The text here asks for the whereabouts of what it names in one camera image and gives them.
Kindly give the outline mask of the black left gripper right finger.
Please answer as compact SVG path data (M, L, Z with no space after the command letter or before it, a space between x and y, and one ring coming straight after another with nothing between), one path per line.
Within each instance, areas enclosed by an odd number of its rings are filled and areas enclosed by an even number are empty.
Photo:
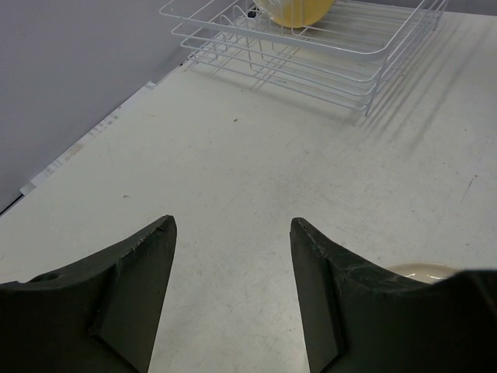
M496 273L435 284L403 277L333 242L303 218L290 227L312 372L494 372Z

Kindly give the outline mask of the cream and yellow round plate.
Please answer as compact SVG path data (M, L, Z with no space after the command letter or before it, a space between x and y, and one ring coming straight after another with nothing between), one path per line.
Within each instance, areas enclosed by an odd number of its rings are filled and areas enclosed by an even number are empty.
M254 3L279 26L300 29L321 20L335 0L255 0Z

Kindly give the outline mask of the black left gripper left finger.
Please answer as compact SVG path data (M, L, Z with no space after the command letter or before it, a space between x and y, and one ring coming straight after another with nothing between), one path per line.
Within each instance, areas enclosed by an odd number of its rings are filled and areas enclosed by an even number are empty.
M30 281L1 286L3 372L146 372L172 269L166 215Z

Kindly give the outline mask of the cream and pink round plate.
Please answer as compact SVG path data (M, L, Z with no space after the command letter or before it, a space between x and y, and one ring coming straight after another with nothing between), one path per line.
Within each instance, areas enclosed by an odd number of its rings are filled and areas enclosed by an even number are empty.
M439 263L404 263L389 267L388 270L425 284L434 284L461 272L461 268Z

